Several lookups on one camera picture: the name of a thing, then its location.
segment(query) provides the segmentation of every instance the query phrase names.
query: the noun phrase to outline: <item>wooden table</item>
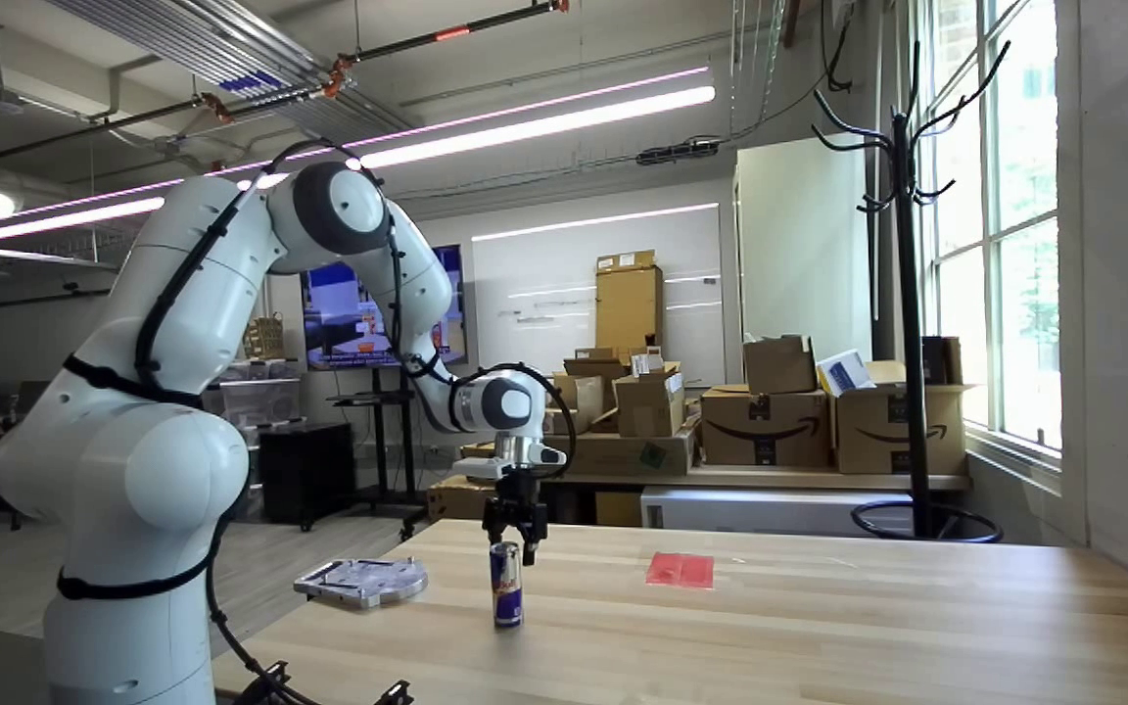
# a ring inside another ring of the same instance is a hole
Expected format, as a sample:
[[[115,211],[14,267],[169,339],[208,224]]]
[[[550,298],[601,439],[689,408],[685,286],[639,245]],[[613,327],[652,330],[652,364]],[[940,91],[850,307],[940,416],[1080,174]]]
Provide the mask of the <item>wooden table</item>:
[[[709,555],[715,587],[648,583],[653,552]],[[418,705],[1128,705],[1128,570],[1084,550],[551,527],[519,630],[474,521],[392,555],[426,565],[414,604],[302,604],[252,656],[324,705],[396,677]],[[215,681],[252,677],[222,656]]]

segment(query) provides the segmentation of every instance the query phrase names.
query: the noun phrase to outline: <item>ceiling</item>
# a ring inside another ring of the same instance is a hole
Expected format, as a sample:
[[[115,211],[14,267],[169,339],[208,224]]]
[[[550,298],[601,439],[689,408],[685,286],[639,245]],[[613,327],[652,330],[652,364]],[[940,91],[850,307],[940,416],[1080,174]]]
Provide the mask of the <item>ceiling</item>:
[[[506,25],[399,48],[486,19]],[[777,108],[793,101],[780,63],[819,76],[814,36],[830,19],[828,0],[0,0],[0,187],[47,203],[266,160],[318,132],[360,142],[715,68],[719,101],[700,109],[386,174],[390,192],[414,217],[451,217],[477,198],[520,203],[541,183],[606,187],[648,174],[634,160],[643,149],[733,145],[777,117]],[[111,224],[0,246],[115,267],[131,236],[132,224]],[[0,280],[54,272],[66,267],[0,258]]]

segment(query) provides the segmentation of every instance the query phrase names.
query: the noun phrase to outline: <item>white robotic arm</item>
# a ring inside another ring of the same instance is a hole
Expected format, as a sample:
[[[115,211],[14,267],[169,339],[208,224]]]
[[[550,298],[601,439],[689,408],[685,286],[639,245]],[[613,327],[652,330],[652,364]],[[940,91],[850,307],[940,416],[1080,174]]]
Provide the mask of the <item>white robotic arm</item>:
[[[205,580],[220,516],[247,485],[243,437],[199,408],[234,361],[272,267],[348,258],[399,322],[399,356],[443,431],[491,431],[491,536],[545,536],[536,473],[545,390],[531,373],[451,377],[431,327],[451,280],[366,174],[315,164],[275,187],[185,181],[140,228],[101,322],[38,405],[0,439],[0,495],[66,529],[45,656],[50,703],[211,705]]]

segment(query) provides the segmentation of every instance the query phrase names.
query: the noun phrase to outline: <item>monitor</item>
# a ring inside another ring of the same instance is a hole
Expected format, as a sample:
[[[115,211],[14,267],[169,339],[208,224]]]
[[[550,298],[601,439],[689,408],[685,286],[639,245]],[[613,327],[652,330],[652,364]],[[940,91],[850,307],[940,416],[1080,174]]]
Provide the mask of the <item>monitor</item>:
[[[468,356],[468,311],[464,311],[464,251],[457,245],[435,246],[454,298],[435,327],[435,348],[443,361]],[[302,339],[307,369],[392,369],[399,364],[390,344],[390,319],[356,283],[354,267],[328,263],[302,276]]]

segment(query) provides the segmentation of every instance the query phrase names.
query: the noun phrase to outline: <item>floor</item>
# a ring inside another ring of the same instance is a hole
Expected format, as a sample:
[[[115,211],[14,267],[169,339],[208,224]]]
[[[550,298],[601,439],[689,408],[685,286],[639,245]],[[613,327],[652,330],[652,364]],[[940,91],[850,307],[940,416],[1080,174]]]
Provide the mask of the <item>floor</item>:
[[[215,595],[238,638],[264,630],[302,604],[294,578],[333,555],[379,555],[399,544],[399,516],[328,515],[311,532],[298,527],[264,527],[255,508],[234,521],[215,555]],[[62,532],[25,521],[14,532],[0,521],[0,703],[45,703],[36,691],[45,606],[62,565]]]

